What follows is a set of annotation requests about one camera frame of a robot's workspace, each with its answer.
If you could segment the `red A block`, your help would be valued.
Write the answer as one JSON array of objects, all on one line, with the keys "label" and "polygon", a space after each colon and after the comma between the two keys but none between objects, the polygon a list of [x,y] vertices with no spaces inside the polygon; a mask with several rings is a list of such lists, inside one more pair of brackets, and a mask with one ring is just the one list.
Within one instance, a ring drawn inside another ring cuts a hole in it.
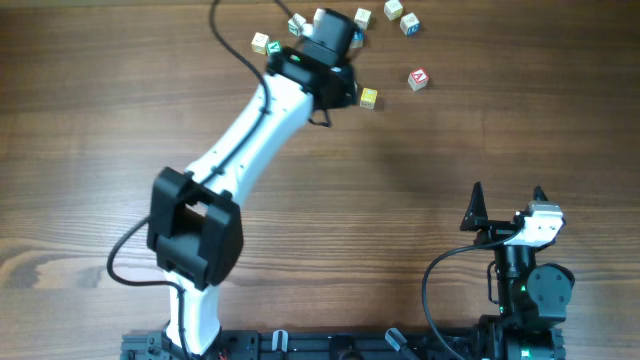
[{"label": "red A block", "polygon": [[424,68],[418,68],[409,73],[408,83],[413,91],[417,91],[427,86],[429,75]]}]

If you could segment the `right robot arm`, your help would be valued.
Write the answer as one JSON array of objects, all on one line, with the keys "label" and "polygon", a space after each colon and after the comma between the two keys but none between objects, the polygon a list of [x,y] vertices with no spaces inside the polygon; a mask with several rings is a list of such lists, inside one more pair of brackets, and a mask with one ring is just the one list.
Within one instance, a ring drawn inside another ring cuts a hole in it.
[{"label": "right robot arm", "polygon": [[510,221],[491,220],[482,185],[473,186],[460,229],[476,234],[474,245],[491,250],[487,277],[497,281],[497,316],[483,315],[474,327],[473,359],[562,360],[567,357],[562,330],[575,276],[554,263],[539,265],[536,254],[556,241],[565,226],[560,206],[540,187]]}]

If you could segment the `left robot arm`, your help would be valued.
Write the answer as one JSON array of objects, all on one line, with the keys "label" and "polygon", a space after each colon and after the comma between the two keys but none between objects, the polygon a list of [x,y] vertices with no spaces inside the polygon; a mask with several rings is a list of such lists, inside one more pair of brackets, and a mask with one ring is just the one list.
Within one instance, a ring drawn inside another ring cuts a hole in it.
[{"label": "left robot arm", "polygon": [[219,337],[219,286],[242,251],[241,207],[262,172],[314,112],[355,104],[347,54],[357,30],[326,10],[300,49],[269,56],[253,97],[208,152],[155,179],[147,246],[172,289],[164,345],[175,358],[200,359]]}]

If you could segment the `yellow top block lower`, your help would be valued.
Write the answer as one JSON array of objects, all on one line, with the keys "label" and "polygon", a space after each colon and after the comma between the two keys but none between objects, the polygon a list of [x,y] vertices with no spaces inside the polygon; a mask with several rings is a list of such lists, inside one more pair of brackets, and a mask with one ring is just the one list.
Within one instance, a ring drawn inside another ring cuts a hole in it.
[{"label": "yellow top block lower", "polygon": [[364,88],[361,93],[360,106],[367,109],[374,109],[378,92],[375,89]]}]

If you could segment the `blue H block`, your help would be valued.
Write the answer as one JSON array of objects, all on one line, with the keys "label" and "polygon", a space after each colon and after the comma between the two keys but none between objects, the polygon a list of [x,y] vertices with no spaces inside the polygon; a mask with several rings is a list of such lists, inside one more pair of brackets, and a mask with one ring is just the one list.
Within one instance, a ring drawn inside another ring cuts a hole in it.
[{"label": "blue H block", "polygon": [[354,32],[352,41],[350,43],[351,49],[362,48],[364,46],[364,33],[361,30]]}]

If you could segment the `white block blue side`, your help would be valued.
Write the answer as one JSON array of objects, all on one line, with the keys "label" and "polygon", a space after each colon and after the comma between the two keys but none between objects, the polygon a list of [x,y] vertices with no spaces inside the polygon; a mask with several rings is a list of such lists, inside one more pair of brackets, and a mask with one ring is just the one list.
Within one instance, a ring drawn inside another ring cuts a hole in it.
[{"label": "white block blue side", "polygon": [[323,8],[317,8],[313,17],[313,25],[317,27],[325,14]]}]

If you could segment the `green V block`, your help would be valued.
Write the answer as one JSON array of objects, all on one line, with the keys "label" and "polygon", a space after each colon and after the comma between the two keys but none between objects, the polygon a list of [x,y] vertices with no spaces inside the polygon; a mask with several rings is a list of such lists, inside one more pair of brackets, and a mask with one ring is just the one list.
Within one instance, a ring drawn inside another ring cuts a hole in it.
[{"label": "green V block", "polygon": [[279,41],[271,41],[271,42],[268,42],[266,44],[265,49],[266,49],[266,54],[268,56],[271,56],[271,55],[273,55],[275,53],[281,52],[282,51],[282,46],[281,46],[281,43]]}]

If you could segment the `white block green N side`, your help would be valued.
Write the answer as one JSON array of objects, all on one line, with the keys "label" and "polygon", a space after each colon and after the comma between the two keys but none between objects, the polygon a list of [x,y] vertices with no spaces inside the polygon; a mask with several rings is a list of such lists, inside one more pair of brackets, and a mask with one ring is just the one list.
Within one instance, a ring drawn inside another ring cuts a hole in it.
[{"label": "white block green N side", "polygon": [[372,12],[364,8],[358,8],[355,16],[355,24],[362,30],[367,30],[372,18]]}]

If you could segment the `teal sided block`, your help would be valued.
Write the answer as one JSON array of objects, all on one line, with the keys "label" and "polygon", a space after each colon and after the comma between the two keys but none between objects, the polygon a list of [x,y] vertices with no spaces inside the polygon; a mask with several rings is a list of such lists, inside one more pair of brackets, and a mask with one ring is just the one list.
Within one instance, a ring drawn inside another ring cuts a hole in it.
[{"label": "teal sided block", "polygon": [[299,13],[294,13],[288,20],[288,30],[295,37],[299,37],[303,33],[306,19]]}]

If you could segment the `yellow edge block far left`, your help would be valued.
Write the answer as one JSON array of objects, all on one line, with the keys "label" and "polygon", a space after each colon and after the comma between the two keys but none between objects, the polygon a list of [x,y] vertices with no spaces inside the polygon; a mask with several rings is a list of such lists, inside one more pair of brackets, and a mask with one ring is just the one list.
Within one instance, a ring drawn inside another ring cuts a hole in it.
[{"label": "yellow edge block far left", "polygon": [[269,43],[270,37],[266,34],[256,32],[251,41],[252,50],[256,53],[266,55],[267,54],[267,45]]}]

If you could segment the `white block yellow side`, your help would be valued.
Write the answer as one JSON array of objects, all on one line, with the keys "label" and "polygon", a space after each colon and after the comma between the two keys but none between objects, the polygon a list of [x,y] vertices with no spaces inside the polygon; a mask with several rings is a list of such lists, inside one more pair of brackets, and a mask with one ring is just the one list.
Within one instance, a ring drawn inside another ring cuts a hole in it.
[{"label": "white block yellow side", "polygon": [[387,0],[384,4],[384,14],[390,21],[399,18],[403,11],[404,7],[399,0]]}]

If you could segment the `blue D block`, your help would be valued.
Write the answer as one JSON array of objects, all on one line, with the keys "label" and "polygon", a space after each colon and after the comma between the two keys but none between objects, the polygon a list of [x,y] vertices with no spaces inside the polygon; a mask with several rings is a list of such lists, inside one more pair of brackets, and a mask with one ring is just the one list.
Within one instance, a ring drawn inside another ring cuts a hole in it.
[{"label": "blue D block", "polygon": [[421,23],[414,13],[401,17],[400,28],[405,36],[412,36],[419,31]]}]

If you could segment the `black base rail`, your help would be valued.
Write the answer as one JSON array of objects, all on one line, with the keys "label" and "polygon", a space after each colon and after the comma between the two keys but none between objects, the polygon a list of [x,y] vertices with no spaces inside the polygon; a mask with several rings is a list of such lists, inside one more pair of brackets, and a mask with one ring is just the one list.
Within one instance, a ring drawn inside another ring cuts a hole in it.
[{"label": "black base rail", "polygon": [[276,330],[223,331],[203,354],[210,360],[395,360],[452,359],[455,350],[466,359],[562,360],[567,357],[559,329],[508,334],[503,330],[448,329],[442,343],[433,332],[298,333]]}]

